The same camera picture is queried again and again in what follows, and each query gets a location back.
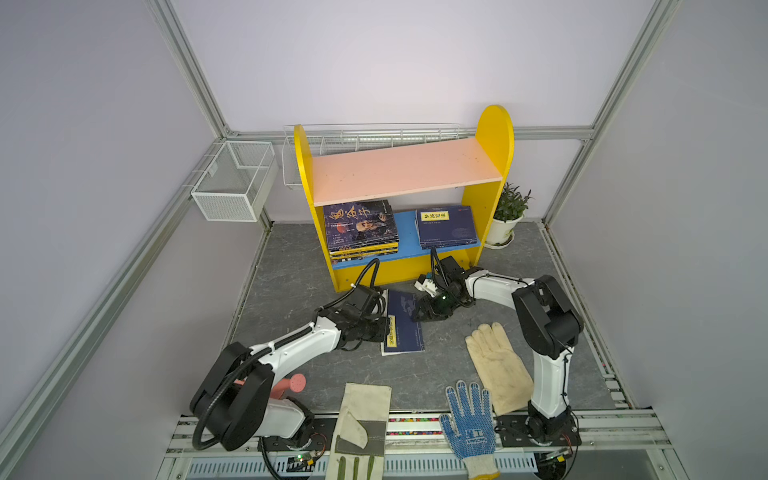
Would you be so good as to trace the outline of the blue thread-bound book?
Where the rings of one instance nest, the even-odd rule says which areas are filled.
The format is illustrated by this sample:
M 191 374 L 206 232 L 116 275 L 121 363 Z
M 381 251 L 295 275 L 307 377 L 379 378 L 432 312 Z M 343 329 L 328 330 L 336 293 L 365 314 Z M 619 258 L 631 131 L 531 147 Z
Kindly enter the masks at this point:
M 420 209 L 415 212 L 415 224 L 422 249 L 458 247 L 478 242 L 469 206 Z
M 417 297 L 411 293 L 389 290 L 387 295 L 388 334 L 381 343 L 383 356 L 425 351 L 422 327 L 415 322 Z

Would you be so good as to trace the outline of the black book gold lettering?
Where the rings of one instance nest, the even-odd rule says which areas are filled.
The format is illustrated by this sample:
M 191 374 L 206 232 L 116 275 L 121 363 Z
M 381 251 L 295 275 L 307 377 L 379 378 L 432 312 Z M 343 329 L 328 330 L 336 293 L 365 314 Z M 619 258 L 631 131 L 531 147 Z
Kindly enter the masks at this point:
M 363 249 L 347 249 L 330 252 L 330 259 L 332 264 L 339 264 L 349 261 L 362 260 L 371 256 L 378 255 L 390 255 L 395 254 L 399 250 L 397 244 L 384 244 L 378 246 L 370 246 Z

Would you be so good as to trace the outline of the purple portrait book front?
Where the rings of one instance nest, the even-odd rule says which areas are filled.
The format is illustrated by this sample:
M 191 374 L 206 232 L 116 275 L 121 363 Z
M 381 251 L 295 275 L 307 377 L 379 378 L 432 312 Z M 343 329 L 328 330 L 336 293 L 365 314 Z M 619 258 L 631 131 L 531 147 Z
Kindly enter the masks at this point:
M 388 200 L 369 200 L 323 206 L 330 252 L 396 244 L 399 234 Z

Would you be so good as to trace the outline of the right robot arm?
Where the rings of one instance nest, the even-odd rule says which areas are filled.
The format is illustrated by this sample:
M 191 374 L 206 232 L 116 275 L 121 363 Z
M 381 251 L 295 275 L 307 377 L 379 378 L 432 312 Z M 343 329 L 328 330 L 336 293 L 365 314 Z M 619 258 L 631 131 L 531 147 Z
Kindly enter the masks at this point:
M 545 444 L 573 428 L 567 392 L 569 368 L 583 321 L 559 282 L 550 275 L 525 280 L 480 267 L 465 270 L 453 257 L 430 252 L 430 272 L 415 282 L 424 293 L 413 313 L 416 322 L 448 319 L 459 307 L 486 300 L 515 311 L 523 338 L 533 353 L 529 373 L 504 327 L 482 324 L 465 338 L 482 385 L 498 416 L 526 408 L 526 428 Z

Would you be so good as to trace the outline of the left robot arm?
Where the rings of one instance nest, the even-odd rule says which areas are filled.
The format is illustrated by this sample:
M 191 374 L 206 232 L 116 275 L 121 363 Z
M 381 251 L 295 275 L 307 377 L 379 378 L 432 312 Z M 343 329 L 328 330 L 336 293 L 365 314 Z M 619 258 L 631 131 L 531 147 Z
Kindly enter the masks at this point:
M 315 309 L 306 325 L 267 343 L 226 346 L 190 401 L 197 418 L 192 447 L 233 451 L 253 437 L 278 437 L 295 447 L 310 443 L 314 414 L 295 398 L 274 398 L 272 391 L 321 355 L 386 339 L 387 298 L 375 285 L 379 267 L 378 258 L 368 262 L 351 289 Z

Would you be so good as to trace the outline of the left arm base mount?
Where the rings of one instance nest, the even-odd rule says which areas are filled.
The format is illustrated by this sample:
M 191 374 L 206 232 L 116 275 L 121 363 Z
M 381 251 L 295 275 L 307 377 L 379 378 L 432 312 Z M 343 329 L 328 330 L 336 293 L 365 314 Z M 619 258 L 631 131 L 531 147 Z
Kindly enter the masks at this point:
M 333 418 L 320 418 L 309 427 L 307 441 L 300 445 L 277 436 L 259 437 L 258 450 L 271 479 L 322 478 L 330 456 Z

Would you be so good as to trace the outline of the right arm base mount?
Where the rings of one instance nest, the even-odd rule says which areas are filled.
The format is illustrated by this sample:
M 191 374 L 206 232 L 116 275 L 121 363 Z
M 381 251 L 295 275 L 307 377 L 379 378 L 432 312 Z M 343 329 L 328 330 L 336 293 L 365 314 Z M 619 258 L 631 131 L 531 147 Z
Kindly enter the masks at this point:
M 495 432 L 503 447 L 577 447 L 582 445 L 574 415 L 565 412 L 554 419 L 538 414 L 514 413 L 496 419 Z

